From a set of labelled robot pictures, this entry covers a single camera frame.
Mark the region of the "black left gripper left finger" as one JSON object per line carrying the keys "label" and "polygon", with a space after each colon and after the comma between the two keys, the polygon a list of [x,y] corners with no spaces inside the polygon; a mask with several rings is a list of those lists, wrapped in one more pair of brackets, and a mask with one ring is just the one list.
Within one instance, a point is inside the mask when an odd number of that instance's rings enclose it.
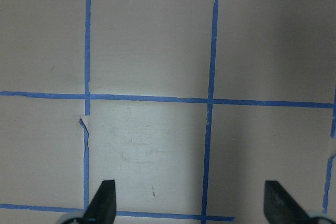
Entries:
{"label": "black left gripper left finger", "polygon": [[116,187],[114,180],[101,182],[87,210],[83,214],[85,223],[113,224],[117,213]]}

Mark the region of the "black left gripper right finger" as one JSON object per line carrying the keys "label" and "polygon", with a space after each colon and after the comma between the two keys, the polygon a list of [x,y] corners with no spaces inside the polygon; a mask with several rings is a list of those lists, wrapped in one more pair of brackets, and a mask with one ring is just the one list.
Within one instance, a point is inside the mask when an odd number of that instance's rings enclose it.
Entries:
{"label": "black left gripper right finger", "polygon": [[264,184],[264,216],[268,223],[309,223],[310,217],[276,180]]}

